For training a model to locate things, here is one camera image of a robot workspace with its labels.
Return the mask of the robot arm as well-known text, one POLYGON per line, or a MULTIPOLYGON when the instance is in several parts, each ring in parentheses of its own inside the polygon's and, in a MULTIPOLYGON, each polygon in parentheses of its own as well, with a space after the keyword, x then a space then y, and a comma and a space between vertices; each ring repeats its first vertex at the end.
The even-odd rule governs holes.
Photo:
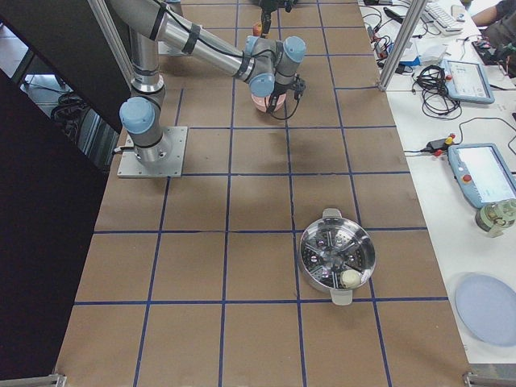
POLYGON ((132 141, 133 160, 147 169, 170 161, 182 162, 185 142, 181 128, 159 124, 164 98, 158 45, 164 43, 185 56, 193 56, 248 84, 251 94, 273 114, 280 97, 293 91, 300 99, 306 83, 297 70, 306 54, 306 43, 297 36, 270 40, 249 36, 242 50, 202 26, 176 13, 164 1, 113 1, 113 10, 128 26, 131 43, 131 97, 119 117, 132 141))

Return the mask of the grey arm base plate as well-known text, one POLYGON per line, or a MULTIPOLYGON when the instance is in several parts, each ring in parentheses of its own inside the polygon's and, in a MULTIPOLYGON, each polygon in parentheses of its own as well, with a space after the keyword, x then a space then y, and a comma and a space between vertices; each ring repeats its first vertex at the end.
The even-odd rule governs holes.
POLYGON ((151 148, 134 144, 127 134, 117 176, 120 178, 181 177, 188 127, 161 127, 162 137, 151 148))

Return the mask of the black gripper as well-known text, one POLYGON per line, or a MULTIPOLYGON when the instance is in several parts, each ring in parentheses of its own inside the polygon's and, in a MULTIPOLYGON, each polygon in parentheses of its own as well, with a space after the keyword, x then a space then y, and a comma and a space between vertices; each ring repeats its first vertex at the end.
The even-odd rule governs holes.
POLYGON ((288 90, 293 90, 294 100, 299 101, 306 90, 306 82, 301 78, 297 78, 296 74, 290 76, 276 74, 273 94, 266 98, 266 112, 268 114, 274 113, 277 108, 278 97, 286 94, 288 90))

